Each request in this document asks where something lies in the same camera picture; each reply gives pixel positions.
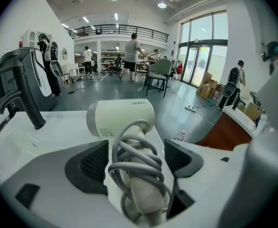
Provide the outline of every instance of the ceiling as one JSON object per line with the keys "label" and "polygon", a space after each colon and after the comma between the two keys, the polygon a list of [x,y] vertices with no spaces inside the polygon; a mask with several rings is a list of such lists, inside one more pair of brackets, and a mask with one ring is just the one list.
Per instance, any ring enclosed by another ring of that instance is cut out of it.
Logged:
{"label": "ceiling", "polygon": [[[163,21],[186,7],[192,0],[47,0],[56,16],[62,23],[70,23],[71,27],[86,26],[82,23],[82,17],[89,17],[92,23],[104,24],[112,23],[114,13],[120,13],[123,22],[126,23],[129,16],[138,16],[138,14],[152,13],[160,17]],[[167,8],[160,9],[157,4],[167,3]]]}
{"label": "ceiling", "polygon": [[[127,41],[102,41],[101,42],[101,49],[102,51],[108,50],[116,50],[116,46],[119,46],[120,51],[125,51]],[[96,51],[96,42],[89,42],[85,44],[78,44],[74,46],[74,53],[75,54],[83,54],[84,48],[88,46],[91,51]],[[142,49],[144,49],[145,53],[151,53],[153,50],[158,49],[160,52],[163,48],[155,47],[148,44],[140,43]]]}
{"label": "ceiling", "polygon": [[78,29],[88,25],[104,25],[104,24],[122,24],[128,25],[129,13],[117,13],[118,21],[115,19],[115,13],[96,13],[90,15],[83,15],[89,21],[88,23],[83,17],[69,19],[64,21],[64,24],[69,26],[68,29]]}

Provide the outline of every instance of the white t-shirt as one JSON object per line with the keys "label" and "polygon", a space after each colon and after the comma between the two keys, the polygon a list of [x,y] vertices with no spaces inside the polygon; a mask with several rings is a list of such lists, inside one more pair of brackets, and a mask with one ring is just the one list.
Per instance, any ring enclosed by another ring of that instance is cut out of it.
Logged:
{"label": "white t-shirt", "polygon": [[160,53],[154,54],[153,59],[158,61],[160,59]]}
{"label": "white t-shirt", "polygon": [[138,58],[138,48],[140,48],[140,43],[137,40],[131,40],[126,44],[126,54],[124,61],[130,63],[137,63]]}
{"label": "white t-shirt", "polygon": [[84,62],[91,62],[91,57],[92,57],[91,51],[88,50],[84,51],[83,57],[85,58]]}

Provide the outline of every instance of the gray floor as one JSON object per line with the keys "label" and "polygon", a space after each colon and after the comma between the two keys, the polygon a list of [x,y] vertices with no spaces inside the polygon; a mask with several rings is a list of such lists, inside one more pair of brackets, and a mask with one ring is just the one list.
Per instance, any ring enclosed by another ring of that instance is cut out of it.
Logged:
{"label": "gray floor", "polygon": [[[187,100],[191,106],[201,106],[200,101],[204,103],[204,99],[196,95],[196,89],[189,85],[170,80],[165,98],[163,98],[163,92],[153,89],[149,90],[146,97],[146,90],[143,91],[142,77],[137,77],[136,82],[129,82],[127,78],[120,81],[117,75],[96,80],[104,76],[101,73],[94,73],[92,80],[84,76],[86,80],[67,85],[66,90],[72,91],[92,84],[86,89],[77,90],[72,94],[66,93],[62,88],[62,95],[58,97],[58,102],[52,110],[87,110],[91,103],[99,100],[147,98],[153,105],[156,116],[155,127],[162,140],[174,138],[181,130],[185,130],[184,141],[195,143],[202,139],[212,127],[200,115],[186,110],[184,107],[188,104],[178,98],[179,96],[181,99]],[[221,115],[215,106],[201,107],[197,109],[197,112],[213,124]]]}

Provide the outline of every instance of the hair dryer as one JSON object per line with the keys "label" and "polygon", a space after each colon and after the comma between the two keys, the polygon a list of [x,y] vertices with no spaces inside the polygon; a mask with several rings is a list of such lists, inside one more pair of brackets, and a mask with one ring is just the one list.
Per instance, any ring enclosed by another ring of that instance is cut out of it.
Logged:
{"label": "hair dryer", "polygon": [[[124,192],[123,214],[132,221],[142,214],[150,226],[158,225],[168,189],[163,183],[162,161],[157,150],[145,139],[154,123],[151,103],[147,99],[99,101],[90,105],[86,123],[92,135],[115,138],[109,144],[112,164],[108,172]],[[139,212],[136,217],[130,217],[126,198],[135,204]]]}

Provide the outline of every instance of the coiled cable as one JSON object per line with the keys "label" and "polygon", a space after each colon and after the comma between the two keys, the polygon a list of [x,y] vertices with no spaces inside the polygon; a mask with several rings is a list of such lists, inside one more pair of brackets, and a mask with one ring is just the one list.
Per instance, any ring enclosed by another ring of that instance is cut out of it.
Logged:
{"label": "coiled cable", "polygon": [[[163,198],[166,193],[169,197],[171,196],[170,190],[164,184],[164,176],[162,174],[162,161],[157,156],[157,150],[148,140],[140,136],[129,134],[123,136],[124,133],[132,126],[139,126],[145,129],[144,134],[150,129],[150,124],[146,120],[137,120],[133,123],[128,124],[115,138],[112,147],[112,164],[108,168],[109,175],[118,187],[124,192],[121,198],[121,208],[123,214],[128,217],[132,222],[136,222],[141,214],[138,214],[134,218],[130,218],[126,210],[125,201],[128,198],[131,202],[134,202],[131,189],[127,187],[121,177],[120,170],[127,171],[128,174],[136,176],[156,186]],[[135,143],[125,143],[128,140],[136,140]],[[138,151],[138,149],[148,148],[153,154],[146,154]],[[146,164],[136,162],[126,162],[126,159],[136,157],[142,160]]]}

